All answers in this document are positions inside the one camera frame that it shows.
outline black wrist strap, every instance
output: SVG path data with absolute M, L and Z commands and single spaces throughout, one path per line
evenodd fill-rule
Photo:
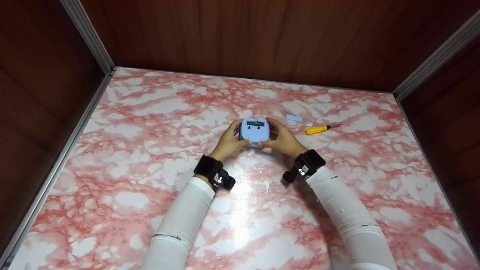
M 202 158 L 200 158 L 193 173 L 207 178 L 215 192 L 220 186 L 229 190 L 235 184 L 235 179 L 229 176 L 228 172 L 223 169 L 223 163 L 206 155 L 203 155 Z
M 305 180 L 317 172 L 317 170 L 325 166 L 326 162 L 320 155 L 315 151 L 315 149 L 310 149 L 305 153 L 300 154 L 296 159 L 295 163 L 290 171 L 283 173 L 283 180 L 288 183 L 293 182 L 297 174 L 300 174 Z

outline light blue device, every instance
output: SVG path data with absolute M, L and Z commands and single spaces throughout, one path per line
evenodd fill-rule
M 245 118 L 241 122 L 239 134 L 241 140 L 253 141 L 250 147 L 258 148 L 258 142 L 270 139 L 270 126 L 267 120 L 262 118 Z

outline brown wooden panel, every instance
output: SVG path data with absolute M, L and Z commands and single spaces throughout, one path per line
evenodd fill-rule
M 59 1 L 0 2 L 0 251 L 103 73 Z
M 82 0 L 114 63 L 392 92 L 477 0 Z
M 480 37 L 401 105 L 438 181 L 480 254 Z

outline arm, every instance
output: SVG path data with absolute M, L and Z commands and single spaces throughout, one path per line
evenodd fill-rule
M 241 120 L 233 122 L 221 136 L 210 157 L 225 161 L 234 152 L 252 142 L 235 140 Z M 194 175 L 180 191 L 155 232 L 143 270 L 183 270 L 193 242 L 205 218 L 215 191 L 208 179 Z
M 308 149 L 282 123 L 267 118 L 272 140 L 261 147 L 277 149 L 294 159 Z M 322 166 L 306 180 L 338 228 L 353 270 L 396 270 L 395 260 L 382 229 L 364 204 L 332 171 Z

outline screwdriver handle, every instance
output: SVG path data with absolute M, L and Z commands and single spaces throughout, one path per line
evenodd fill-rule
M 328 130 L 328 126 L 326 125 L 323 125 L 323 126 L 314 126 L 314 127 L 311 127 L 311 128 L 307 128 L 305 130 L 305 134 L 306 135 L 312 135 L 312 134 L 315 134 L 315 133 L 319 133 L 319 132 L 323 132 L 323 131 L 327 131 Z

